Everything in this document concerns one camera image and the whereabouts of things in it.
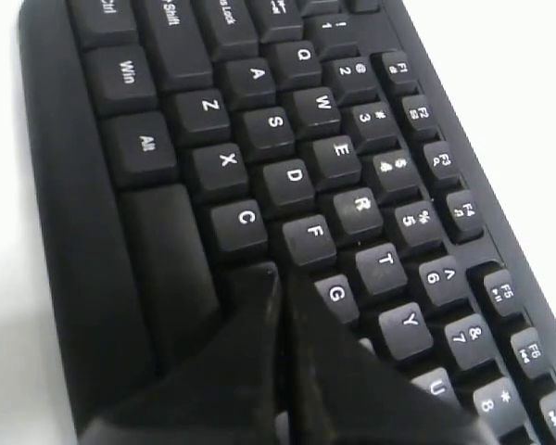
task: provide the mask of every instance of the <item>white surface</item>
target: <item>white surface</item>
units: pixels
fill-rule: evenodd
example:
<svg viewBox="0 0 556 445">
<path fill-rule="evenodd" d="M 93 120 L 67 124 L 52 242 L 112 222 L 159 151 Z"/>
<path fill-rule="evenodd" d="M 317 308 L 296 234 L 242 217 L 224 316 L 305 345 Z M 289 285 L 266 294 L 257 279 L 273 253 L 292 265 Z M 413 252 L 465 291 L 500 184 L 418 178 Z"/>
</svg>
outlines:
<svg viewBox="0 0 556 445">
<path fill-rule="evenodd" d="M 23 116 L 19 4 L 0 1 L 0 445 L 67 445 L 74 436 Z M 556 314 L 556 0 L 406 4 Z"/>
</svg>

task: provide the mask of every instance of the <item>black keyboard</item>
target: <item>black keyboard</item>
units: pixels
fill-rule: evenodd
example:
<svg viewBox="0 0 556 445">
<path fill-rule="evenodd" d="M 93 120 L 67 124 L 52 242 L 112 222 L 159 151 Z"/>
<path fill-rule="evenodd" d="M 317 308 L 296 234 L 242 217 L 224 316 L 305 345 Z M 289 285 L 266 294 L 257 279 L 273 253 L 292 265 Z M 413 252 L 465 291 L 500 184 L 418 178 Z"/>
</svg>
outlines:
<svg viewBox="0 0 556 445">
<path fill-rule="evenodd" d="M 556 444 L 556 322 L 400 0 L 27 0 L 19 26 L 79 432 L 263 267 L 503 445 Z"/>
</svg>

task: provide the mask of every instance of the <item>shift key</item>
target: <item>shift key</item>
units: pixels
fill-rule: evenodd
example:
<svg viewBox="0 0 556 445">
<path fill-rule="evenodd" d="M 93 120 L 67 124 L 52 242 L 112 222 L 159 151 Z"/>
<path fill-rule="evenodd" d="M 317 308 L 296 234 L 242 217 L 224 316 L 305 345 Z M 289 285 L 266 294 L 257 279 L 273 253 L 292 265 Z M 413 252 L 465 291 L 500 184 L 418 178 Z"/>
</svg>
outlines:
<svg viewBox="0 0 556 445">
<path fill-rule="evenodd" d="M 258 34 L 245 0 L 196 0 L 208 50 L 215 62 L 256 57 Z"/>
<path fill-rule="evenodd" d="M 210 88 L 212 65 L 190 0 L 134 2 L 155 77 L 164 93 Z"/>
</svg>

